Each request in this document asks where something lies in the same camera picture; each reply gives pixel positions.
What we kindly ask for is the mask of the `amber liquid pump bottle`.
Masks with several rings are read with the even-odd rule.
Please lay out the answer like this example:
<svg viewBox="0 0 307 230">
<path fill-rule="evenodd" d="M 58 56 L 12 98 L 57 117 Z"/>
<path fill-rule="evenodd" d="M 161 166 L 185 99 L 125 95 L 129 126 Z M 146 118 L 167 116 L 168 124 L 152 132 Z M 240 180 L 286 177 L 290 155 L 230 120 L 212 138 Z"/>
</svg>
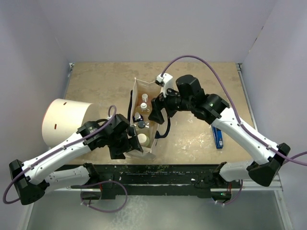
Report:
<svg viewBox="0 0 307 230">
<path fill-rule="evenodd" d="M 147 103 L 141 103 L 137 107 L 137 110 L 141 115 L 149 115 L 152 109 Z"/>
</svg>

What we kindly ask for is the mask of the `clear bottle grey cap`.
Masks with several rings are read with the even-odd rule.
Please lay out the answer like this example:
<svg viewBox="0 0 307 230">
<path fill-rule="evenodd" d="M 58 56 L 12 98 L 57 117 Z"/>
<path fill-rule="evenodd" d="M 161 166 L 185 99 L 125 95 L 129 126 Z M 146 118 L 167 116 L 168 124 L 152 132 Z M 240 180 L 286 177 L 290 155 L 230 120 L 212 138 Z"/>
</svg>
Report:
<svg viewBox="0 0 307 230">
<path fill-rule="evenodd" d="M 139 121 L 136 123 L 136 131 L 149 132 L 151 126 L 152 125 L 149 121 Z"/>
</svg>

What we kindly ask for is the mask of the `orange navy pump bottle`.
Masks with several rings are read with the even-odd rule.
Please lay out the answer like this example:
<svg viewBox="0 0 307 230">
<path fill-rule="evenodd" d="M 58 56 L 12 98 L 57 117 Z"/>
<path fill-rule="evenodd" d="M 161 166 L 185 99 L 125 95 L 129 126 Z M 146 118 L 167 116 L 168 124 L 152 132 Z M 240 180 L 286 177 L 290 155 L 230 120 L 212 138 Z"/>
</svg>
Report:
<svg viewBox="0 0 307 230">
<path fill-rule="evenodd" d="M 143 120 L 143 116 L 140 113 L 136 112 L 133 116 L 133 122 L 139 122 L 142 120 Z"/>
</svg>

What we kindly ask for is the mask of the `pink liquid pump bottle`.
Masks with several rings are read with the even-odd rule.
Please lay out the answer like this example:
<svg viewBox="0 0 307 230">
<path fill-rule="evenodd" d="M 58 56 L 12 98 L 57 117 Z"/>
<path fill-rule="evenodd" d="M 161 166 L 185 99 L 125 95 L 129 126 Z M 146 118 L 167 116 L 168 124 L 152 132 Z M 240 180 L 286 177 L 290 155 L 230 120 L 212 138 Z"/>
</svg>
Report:
<svg viewBox="0 0 307 230">
<path fill-rule="evenodd" d="M 139 96 L 138 104 L 149 103 L 150 100 L 151 100 L 150 95 L 143 93 Z"/>
</svg>

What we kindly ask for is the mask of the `cream canvas tote bag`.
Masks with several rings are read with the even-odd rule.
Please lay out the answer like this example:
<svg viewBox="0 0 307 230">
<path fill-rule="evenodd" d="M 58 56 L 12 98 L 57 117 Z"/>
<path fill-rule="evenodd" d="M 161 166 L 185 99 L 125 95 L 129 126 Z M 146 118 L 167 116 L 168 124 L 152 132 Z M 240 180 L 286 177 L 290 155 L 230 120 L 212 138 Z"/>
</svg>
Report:
<svg viewBox="0 0 307 230">
<path fill-rule="evenodd" d="M 138 112 L 137 107 L 140 105 L 138 104 L 139 96 L 143 93 L 150 95 L 151 99 L 153 99 L 161 93 L 161 87 L 154 82 L 146 82 L 139 79 L 134 80 L 134 85 L 130 96 L 130 104 L 128 108 L 128 118 L 130 120 L 130 124 L 133 125 L 135 128 L 137 122 L 133 122 L 133 116 L 136 112 Z M 147 104 L 152 109 L 151 100 Z M 137 135 L 141 133 L 147 135 L 150 139 L 150 146 L 148 148 L 142 147 L 143 152 L 132 150 L 126 153 L 126 155 L 128 155 L 128 157 L 130 158 L 154 159 L 156 156 L 157 142 L 163 135 L 162 133 L 158 132 L 161 126 L 154 121 L 150 121 L 148 118 L 149 115 L 142 115 L 142 116 L 143 116 L 143 121 L 149 121 L 152 126 L 149 132 L 143 132 L 143 131 L 141 132 L 136 131 L 136 132 Z"/>
</svg>

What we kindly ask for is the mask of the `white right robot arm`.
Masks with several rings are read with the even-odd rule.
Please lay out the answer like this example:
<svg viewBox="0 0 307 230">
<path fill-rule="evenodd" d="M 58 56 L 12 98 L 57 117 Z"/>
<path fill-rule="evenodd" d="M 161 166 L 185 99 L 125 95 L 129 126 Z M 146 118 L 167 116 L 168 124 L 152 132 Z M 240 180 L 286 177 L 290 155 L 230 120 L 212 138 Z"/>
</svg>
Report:
<svg viewBox="0 0 307 230">
<path fill-rule="evenodd" d="M 284 158 L 288 156 L 290 147 L 264 137 L 241 119 L 222 97 L 214 93 L 206 94 L 199 80 L 192 75 L 179 77 L 175 81 L 177 90 L 173 89 L 173 82 L 169 74 L 156 77 L 155 83 L 162 89 L 151 100 L 149 119 L 161 125 L 164 122 L 163 109 L 168 118 L 172 118 L 177 111 L 190 111 L 199 120 L 226 133 L 252 157 L 251 161 L 219 164 L 213 171 L 213 182 L 217 187 L 245 179 L 251 179 L 264 187 L 270 186 Z"/>
</svg>

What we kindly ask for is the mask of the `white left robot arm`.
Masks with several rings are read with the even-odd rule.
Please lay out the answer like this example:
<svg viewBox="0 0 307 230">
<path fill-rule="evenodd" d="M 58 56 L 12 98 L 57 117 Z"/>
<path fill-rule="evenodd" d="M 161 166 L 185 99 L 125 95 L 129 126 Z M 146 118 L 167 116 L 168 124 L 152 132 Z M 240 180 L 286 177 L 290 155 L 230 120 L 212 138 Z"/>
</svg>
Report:
<svg viewBox="0 0 307 230">
<path fill-rule="evenodd" d="M 42 198 L 46 193 L 70 185 L 97 186 L 101 177 L 91 163 L 70 170 L 59 170 L 71 160 L 97 148 L 108 147 L 110 158 L 124 159 L 125 153 L 141 151 L 134 126 L 122 115 L 85 122 L 70 137 L 47 152 L 27 161 L 9 164 L 12 182 L 22 205 Z"/>
</svg>

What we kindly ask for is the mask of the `blue black clamp tool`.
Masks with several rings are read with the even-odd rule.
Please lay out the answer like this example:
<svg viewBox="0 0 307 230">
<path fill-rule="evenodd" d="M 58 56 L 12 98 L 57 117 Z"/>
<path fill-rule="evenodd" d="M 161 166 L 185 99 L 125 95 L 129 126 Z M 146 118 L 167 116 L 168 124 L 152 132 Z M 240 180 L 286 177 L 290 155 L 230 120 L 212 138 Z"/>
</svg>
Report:
<svg viewBox="0 0 307 230">
<path fill-rule="evenodd" d="M 212 126 L 213 138 L 217 149 L 222 149 L 224 146 L 222 131 Z"/>
</svg>

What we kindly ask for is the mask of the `white cylindrical paper roll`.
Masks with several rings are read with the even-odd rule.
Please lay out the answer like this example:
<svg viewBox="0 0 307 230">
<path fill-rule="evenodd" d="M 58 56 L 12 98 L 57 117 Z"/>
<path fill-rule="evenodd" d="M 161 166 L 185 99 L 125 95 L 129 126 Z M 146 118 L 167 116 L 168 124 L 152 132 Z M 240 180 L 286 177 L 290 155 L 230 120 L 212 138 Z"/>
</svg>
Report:
<svg viewBox="0 0 307 230">
<path fill-rule="evenodd" d="M 84 122 L 97 115 L 93 103 L 55 99 L 47 108 L 42 122 L 42 137 L 48 147 L 54 147 L 77 131 Z"/>
</svg>

